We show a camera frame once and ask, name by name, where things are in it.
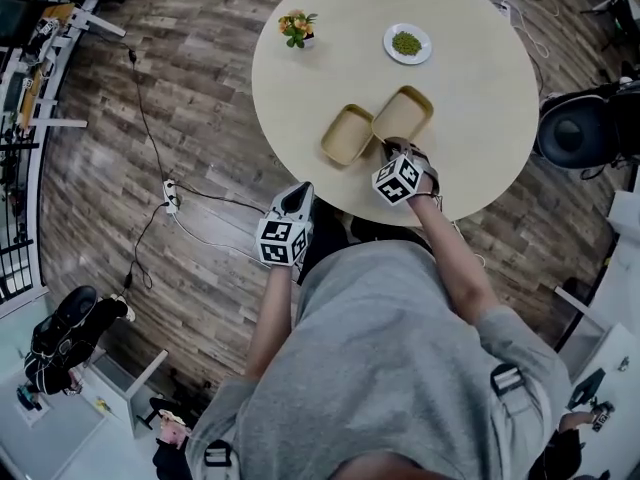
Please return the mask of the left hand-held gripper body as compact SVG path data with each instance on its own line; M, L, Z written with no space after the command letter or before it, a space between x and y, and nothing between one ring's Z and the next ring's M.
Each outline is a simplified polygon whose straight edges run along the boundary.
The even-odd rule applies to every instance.
M256 232L260 260L268 265L293 266L309 245L311 229L310 222L262 218Z

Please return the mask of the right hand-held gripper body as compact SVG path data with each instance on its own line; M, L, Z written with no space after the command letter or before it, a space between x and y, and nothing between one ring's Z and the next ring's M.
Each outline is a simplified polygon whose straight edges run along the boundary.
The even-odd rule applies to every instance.
M371 185L389 205L396 206L416 194L427 193L426 187L420 186L422 170L417 163L419 156L426 154L416 148L411 155L398 155L392 161L385 161L381 153L382 165L371 175Z

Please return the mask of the person's left forearm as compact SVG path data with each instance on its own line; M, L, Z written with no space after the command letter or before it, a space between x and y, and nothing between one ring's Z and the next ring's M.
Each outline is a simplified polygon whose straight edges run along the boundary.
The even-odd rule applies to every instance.
M261 378L291 333L292 269L272 266L250 341L245 376Z

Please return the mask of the person's right forearm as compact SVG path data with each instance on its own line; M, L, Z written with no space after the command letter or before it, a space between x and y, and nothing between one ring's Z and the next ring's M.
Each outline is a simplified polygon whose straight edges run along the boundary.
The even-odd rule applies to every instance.
M479 259L428 191L408 200L430 243L439 275L458 316L475 325L498 305L497 296Z

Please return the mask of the person's right hand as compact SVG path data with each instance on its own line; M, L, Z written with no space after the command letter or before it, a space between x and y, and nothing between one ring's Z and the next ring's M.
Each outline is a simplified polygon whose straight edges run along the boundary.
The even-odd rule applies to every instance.
M425 191L438 196L440 193L439 175L436 169L431 165L426 156L419 156L417 159L418 166L422 170L420 186L425 186Z

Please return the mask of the person's black trousers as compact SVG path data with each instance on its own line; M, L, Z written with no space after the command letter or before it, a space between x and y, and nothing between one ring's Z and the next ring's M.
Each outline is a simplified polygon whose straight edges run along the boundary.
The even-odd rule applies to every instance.
M297 280L299 286L303 284L306 276L321 260L351 246L348 239L348 229L356 239L357 244L400 240L415 243L427 252L433 253L430 245L408 228L380 224L354 217L347 229L338 216L338 210L321 198L314 199L310 216L313 230Z

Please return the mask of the white round plate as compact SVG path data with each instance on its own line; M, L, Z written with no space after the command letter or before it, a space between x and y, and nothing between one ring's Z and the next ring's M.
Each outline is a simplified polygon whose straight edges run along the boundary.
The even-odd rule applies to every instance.
M393 36L400 31L411 33L421 41L422 49L416 56L403 56L398 54L392 48L391 40ZM397 23L390 26L385 31L383 36L383 48L387 56L393 61L403 65L414 66L420 65L430 58L433 50L433 45L430 37L419 27L408 23Z

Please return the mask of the pile of green peas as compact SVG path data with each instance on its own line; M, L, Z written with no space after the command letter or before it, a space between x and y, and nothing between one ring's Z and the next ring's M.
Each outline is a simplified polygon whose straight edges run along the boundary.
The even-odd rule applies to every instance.
M403 56L416 56L422 49L421 41L411 33L400 31L391 40L392 48Z

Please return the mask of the potted orange flower plant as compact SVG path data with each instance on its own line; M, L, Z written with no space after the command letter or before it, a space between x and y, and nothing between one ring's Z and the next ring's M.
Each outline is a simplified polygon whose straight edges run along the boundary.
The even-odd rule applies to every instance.
M289 48L307 49L313 46L315 38L316 13L306 14L293 10L278 19L279 32L286 38Z

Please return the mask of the grey shell chair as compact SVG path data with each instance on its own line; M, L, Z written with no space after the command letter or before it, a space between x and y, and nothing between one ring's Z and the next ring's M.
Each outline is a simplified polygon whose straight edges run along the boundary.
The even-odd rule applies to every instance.
M620 141L608 101L585 95L544 111L535 151L563 169L588 169L613 162L620 154Z

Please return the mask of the white frame workbench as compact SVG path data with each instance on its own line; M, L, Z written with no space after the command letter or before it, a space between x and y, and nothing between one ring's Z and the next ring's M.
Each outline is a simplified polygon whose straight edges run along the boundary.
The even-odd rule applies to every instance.
M0 0L0 315L46 292L40 268L39 198L44 149L60 128L84 119L56 114L81 36L98 27L99 0Z

